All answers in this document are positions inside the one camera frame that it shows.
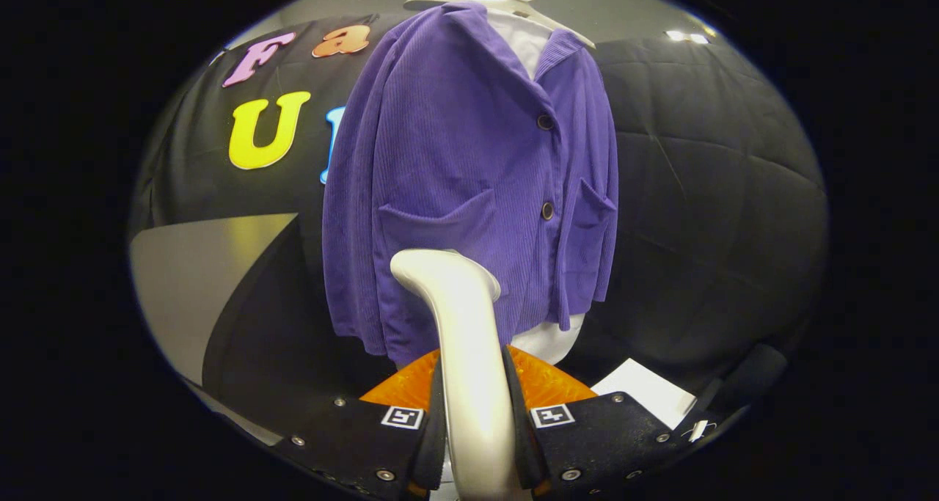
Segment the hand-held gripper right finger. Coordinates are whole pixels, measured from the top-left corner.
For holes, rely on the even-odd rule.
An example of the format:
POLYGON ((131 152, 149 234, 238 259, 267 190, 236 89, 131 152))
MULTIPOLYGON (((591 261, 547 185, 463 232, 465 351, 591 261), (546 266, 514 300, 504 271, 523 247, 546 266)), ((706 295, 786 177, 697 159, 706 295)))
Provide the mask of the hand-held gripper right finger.
POLYGON ((693 450, 692 420, 669 428, 624 392, 596 394, 512 346, 502 350, 516 468, 534 500, 625 500, 693 450))

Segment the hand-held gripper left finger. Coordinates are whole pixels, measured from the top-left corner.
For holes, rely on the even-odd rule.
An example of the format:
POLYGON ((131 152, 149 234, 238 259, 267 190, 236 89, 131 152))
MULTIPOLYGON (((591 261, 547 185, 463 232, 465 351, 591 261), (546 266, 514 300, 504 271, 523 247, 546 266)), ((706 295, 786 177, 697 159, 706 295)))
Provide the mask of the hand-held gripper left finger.
POLYGON ((361 397, 316 407, 273 453, 346 497, 427 500, 442 485, 446 432, 435 350, 361 397))

